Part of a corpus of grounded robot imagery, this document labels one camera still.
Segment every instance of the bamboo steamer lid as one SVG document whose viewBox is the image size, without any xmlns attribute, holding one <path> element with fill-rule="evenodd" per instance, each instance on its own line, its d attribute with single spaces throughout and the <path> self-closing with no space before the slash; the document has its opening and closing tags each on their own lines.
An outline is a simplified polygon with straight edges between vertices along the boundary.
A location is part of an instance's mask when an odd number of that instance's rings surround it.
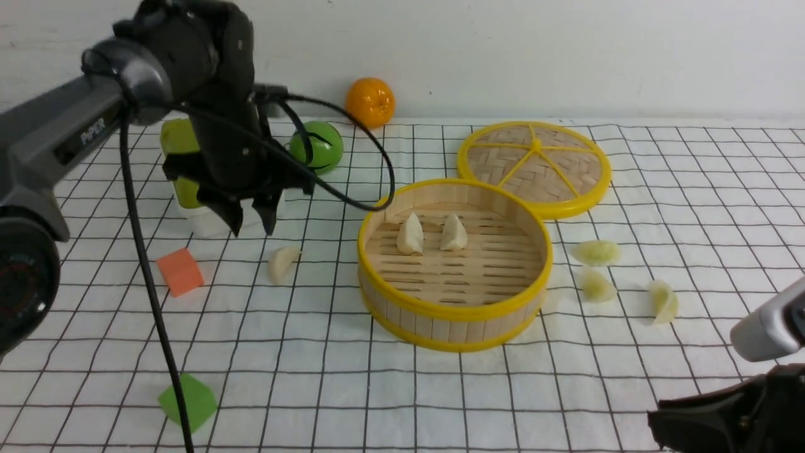
<svg viewBox="0 0 805 453">
<path fill-rule="evenodd" d="M 512 122 L 470 135 L 458 152 L 458 173 L 512 193 L 541 218 L 590 210 L 606 194 L 612 169 L 583 135 L 548 123 Z"/>
</svg>

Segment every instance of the white wall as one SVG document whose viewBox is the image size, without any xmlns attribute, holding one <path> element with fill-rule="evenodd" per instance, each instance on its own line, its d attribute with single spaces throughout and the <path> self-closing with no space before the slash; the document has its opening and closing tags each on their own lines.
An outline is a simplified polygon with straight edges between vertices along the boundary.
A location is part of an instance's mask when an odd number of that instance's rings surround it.
<svg viewBox="0 0 805 453">
<path fill-rule="evenodd" d="M 404 117 L 805 116 L 802 0 L 239 0 L 265 81 Z M 0 0 L 0 102 L 78 74 L 137 0 Z"/>
</svg>

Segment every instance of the bamboo steamer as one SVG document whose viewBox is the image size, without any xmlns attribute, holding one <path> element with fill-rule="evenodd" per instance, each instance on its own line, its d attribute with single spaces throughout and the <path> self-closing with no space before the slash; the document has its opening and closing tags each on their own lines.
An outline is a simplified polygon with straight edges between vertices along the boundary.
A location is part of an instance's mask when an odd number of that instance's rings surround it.
<svg viewBox="0 0 805 453">
<path fill-rule="evenodd" d="M 523 200 L 540 218 L 582 214 L 606 195 L 612 169 L 583 135 L 548 123 L 484 127 L 458 151 L 459 176 L 495 185 Z"/>
<path fill-rule="evenodd" d="M 399 252 L 397 234 L 414 211 L 424 252 Z M 469 242 L 439 249 L 456 213 Z M 479 181 L 437 179 L 401 188 L 370 213 L 357 241 L 366 308 L 392 334 L 440 351 L 479 351 L 525 330 L 541 308 L 553 263 L 547 229 L 525 202 Z"/>
</svg>

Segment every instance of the orange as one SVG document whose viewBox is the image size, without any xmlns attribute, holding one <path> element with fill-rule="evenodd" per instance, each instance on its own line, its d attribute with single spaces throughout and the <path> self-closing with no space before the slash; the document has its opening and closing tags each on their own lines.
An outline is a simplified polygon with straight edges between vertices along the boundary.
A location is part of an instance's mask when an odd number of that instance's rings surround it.
<svg viewBox="0 0 805 453">
<path fill-rule="evenodd" d="M 388 123 L 394 116 L 394 107 L 391 88 L 374 77 L 356 80 L 347 93 L 345 103 L 346 110 L 369 129 Z"/>
</svg>

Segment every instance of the black cable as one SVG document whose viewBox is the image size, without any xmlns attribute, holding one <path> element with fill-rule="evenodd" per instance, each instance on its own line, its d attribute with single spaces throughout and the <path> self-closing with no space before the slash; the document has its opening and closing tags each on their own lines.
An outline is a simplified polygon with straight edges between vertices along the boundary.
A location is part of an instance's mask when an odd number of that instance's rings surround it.
<svg viewBox="0 0 805 453">
<path fill-rule="evenodd" d="M 159 336 L 159 345 L 165 355 L 167 372 L 171 375 L 173 392 L 176 396 L 176 406 L 179 409 L 180 424 L 182 426 L 182 437 L 184 437 L 184 450 L 193 453 L 193 438 L 190 431 L 190 418 L 188 417 L 188 407 L 184 400 L 184 391 L 179 377 L 179 369 L 176 367 L 176 359 L 171 351 L 171 342 L 167 337 L 165 321 L 162 318 L 162 310 L 159 308 L 159 296 L 156 293 L 154 276 L 151 274 L 151 266 L 148 261 L 145 240 L 142 238 L 142 228 L 140 218 L 137 214 L 137 198 L 134 195 L 134 183 L 131 177 L 131 167 L 129 166 L 129 114 L 124 112 L 123 120 L 120 125 L 120 166 L 123 171 L 123 186 L 126 189 L 126 204 L 129 207 L 129 223 L 131 224 L 131 235 L 134 237 L 134 246 L 137 248 L 137 257 L 140 261 L 142 278 L 146 283 L 148 301 L 151 303 L 151 312 L 154 315 L 154 325 Z"/>
<path fill-rule="evenodd" d="M 307 165 L 302 164 L 293 156 L 289 155 L 276 139 L 272 139 L 271 141 L 267 142 L 264 140 L 263 137 L 256 135 L 255 133 L 249 131 L 248 129 L 245 129 L 244 127 L 241 127 L 240 125 L 233 123 L 232 121 L 229 121 L 226 118 L 222 118 L 216 114 L 210 114 L 209 112 L 203 110 L 198 110 L 187 106 L 181 106 L 178 104 L 171 104 L 169 102 L 142 102 L 138 104 L 138 107 L 142 108 L 143 106 L 151 105 L 159 108 L 179 111 L 189 115 L 195 115 L 201 118 L 205 118 L 208 121 L 223 124 L 231 128 L 233 131 L 242 134 L 247 139 L 251 139 L 256 144 L 264 148 L 267 152 L 271 152 L 273 157 L 279 158 L 280 160 L 284 160 L 287 164 L 295 167 L 298 171 L 300 171 L 306 177 L 312 179 L 315 183 L 317 183 L 323 189 L 327 190 L 334 197 L 338 198 L 339 200 L 342 200 L 344 203 L 350 206 L 356 207 L 361 210 L 378 212 L 384 210 L 391 204 L 392 200 L 394 199 L 394 193 L 396 192 L 396 184 L 394 182 L 394 166 L 391 163 L 391 158 L 389 157 L 388 153 L 386 153 L 386 150 L 383 149 L 383 146 L 380 144 L 380 142 L 374 136 L 374 134 L 372 134 L 369 128 L 367 128 L 363 123 L 357 120 L 346 110 L 343 110 L 339 106 L 336 106 L 329 102 L 321 101 L 314 98 L 307 98 L 299 95 L 283 95 L 281 98 L 272 98 L 271 101 L 277 102 L 280 108 L 282 108 L 282 110 L 285 111 L 288 117 L 291 118 L 291 121 L 294 123 L 295 128 L 302 136 L 302 140 L 305 145 L 307 154 L 310 154 L 310 152 L 312 151 L 310 138 L 307 134 L 307 131 L 304 130 L 304 126 L 301 123 L 299 116 L 287 104 L 287 101 L 310 102 L 313 104 L 318 104 L 320 106 L 328 107 L 330 109 L 342 113 L 353 124 L 355 124 L 356 127 L 364 131 L 364 133 L 366 133 L 366 135 L 369 137 L 372 143 L 374 143 L 374 145 L 380 151 L 384 161 L 386 162 L 386 167 L 388 168 L 389 171 L 389 182 L 391 188 L 389 191 L 389 196 L 386 199 L 386 201 L 378 206 L 369 206 L 348 197 L 347 195 L 338 191 L 330 184 L 319 178 L 310 168 L 307 167 Z M 123 171 L 123 184 L 126 190 L 126 204 L 128 205 L 129 209 L 129 221 L 131 224 L 132 235 L 134 237 L 134 245 L 137 248 L 137 256 L 139 258 L 142 277 L 145 281 L 146 290 L 148 292 L 148 300 L 151 303 L 151 312 L 154 315 L 154 324 L 156 326 L 157 334 L 159 336 L 159 344 L 162 347 L 163 354 L 165 355 L 165 362 L 167 363 L 168 374 L 170 374 L 171 376 L 171 383 L 174 389 L 176 405 L 179 410 L 180 425 L 182 427 L 182 436 L 184 438 L 184 448 L 187 453 L 193 453 L 194 452 L 193 440 L 192 440 L 192 432 L 190 430 L 190 420 L 188 417 L 187 403 L 184 400 L 184 392 L 181 387 L 179 370 L 176 367 L 176 360 L 171 350 L 170 339 L 167 337 L 165 322 L 162 317 L 162 310 L 159 307 L 159 297 L 157 296 L 156 293 L 154 277 L 151 274 L 151 266 L 149 264 L 148 255 L 145 248 L 145 241 L 142 237 L 142 229 L 140 227 L 139 216 L 137 213 L 137 199 L 134 195 L 134 183 L 132 181 L 131 167 L 129 163 L 129 150 L 128 150 L 129 115 L 130 115 L 129 111 L 124 113 L 122 123 L 120 126 L 120 165 Z"/>
<path fill-rule="evenodd" d="M 298 95 L 288 95 L 287 99 L 292 100 L 292 101 L 301 101 L 301 102 L 310 102 L 310 103 L 314 103 L 314 104 L 319 104 L 321 106 L 330 107 L 330 108 L 333 108 L 336 111 L 343 112 L 345 114 L 345 116 L 347 118 L 349 118 L 350 121 L 352 121 L 358 128 L 360 128 L 362 131 L 364 131 L 364 133 L 366 133 L 369 136 L 369 139 L 372 141 L 372 143 L 374 143 L 374 145 L 380 151 L 380 154 L 383 157 L 383 160 L 386 162 L 386 168 L 388 169 L 388 172 L 389 172 L 389 184 L 390 184 L 391 188 L 389 190 L 388 198 L 381 205 L 377 205 L 377 204 L 374 205 L 374 206 L 366 205 L 366 204 L 361 203 L 361 202 L 359 202 L 357 200 L 354 200 L 353 198 L 350 198 L 350 197 L 346 196 L 345 194 L 340 192 L 338 189 L 332 187 L 326 181 L 322 180 L 307 165 L 299 162 L 296 158 L 294 158 L 293 156 L 288 154 L 288 152 L 285 150 L 285 148 L 278 147 L 275 144 L 272 144 L 270 142 L 265 141 L 263 139 L 263 137 L 261 137 L 260 135 L 257 135 L 255 133 L 253 133 L 252 131 L 249 131 L 248 129 L 240 126 L 239 124 L 236 124 L 236 123 L 228 120 L 227 118 L 223 118 L 223 117 L 221 117 L 221 116 L 219 116 L 217 114 L 211 114 L 211 113 L 209 113 L 207 111 L 204 111 L 204 110 L 200 110 L 200 109 L 196 109 L 196 108 L 188 107 L 188 106 L 182 106 L 180 104 L 174 104 L 174 103 L 171 103 L 171 102 L 144 101 L 144 102 L 138 102 L 137 107 L 138 108 L 143 108 L 143 107 L 146 107 L 146 106 L 152 106 L 152 107 L 158 107 L 158 108 L 161 108 L 161 109 L 175 110 L 175 111 L 178 111 L 178 112 L 181 112 L 181 113 L 184 113 L 184 114 L 197 116 L 199 118 L 204 118 L 204 119 L 206 119 L 208 121 L 223 124 L 224 126 L 229 127 L 233 131 L 236 131 L 237 133 L 243 135 L 247 139 L 250 139 L 253 142 L 255 142 L 256 144 L 260 145 L 266 151 L 271 152 L 273 157 L 276 157 L 276 158 L 284 161 L 286 164 L 289 164 L 291 167 L 294 167 L 297 171 L 301 172 L 308 179 L 313 180 L 318 186 L 320 186 L 322 189 L 328 191 L 331 195 L 333 195 L 335 198 L 338 198 L 342 202 L 344 202 L 344 203 L 346 203 L 346 204 L 348 204 L 348 205 L 350 205 L 350 206 L 352 206 L 354 208 L 358 208 L 359 210 L 364 210 L 364 211 L 369 211 L 369 212 L 380 212 L 380 211 L 383 211 L 385 208 L 389 207 L 391 205 L 391 202 L 394 200 L 394 194 L 396 192 L 396 187 L 397 187 L 397 185 L 395 183 L 395 180 L 394 180 L 394 166 L 391 163 L 391 158 L 389 157 L 388 153 L 386 152 L 385 149 L 383 149 L 383 145 L 381 145 L 380 142 L 378 141 L 378 139 L 374 136 L 374 134 L 372 134 L 372 131 L 370 131 L 369 128 L 366 127 L 363 123 L 361 123 L 357 118 L 352 116 L 350 113 L 346 112 L 346 110 L 343 110 L 338 106 L 330 104 L 329 102 L 320 101 L 318 99 L 313 99 L 313 98 L 306 98 L 304 96 L 298 96 Z"/>
<path fill-rule="evenodd" d="M 286 104 L 285 102 L 279 103 L 279 108 L 285 112 L 288 118 L 291 120 L 291 123 L 294 123 L 294 128 L 297 132 L 299 132 L 299 137 L 302 139 L 302 145 L 304 147 L 304 154 L 305 154 L 305 164 L 310 165 L 313 161 L 313 143 L 310 141 L 310 134 L 308 130 L 305 129 L 304 124 L 302 124 L 302 119 L 293 111 L 291 106 Z"/>
</svg>

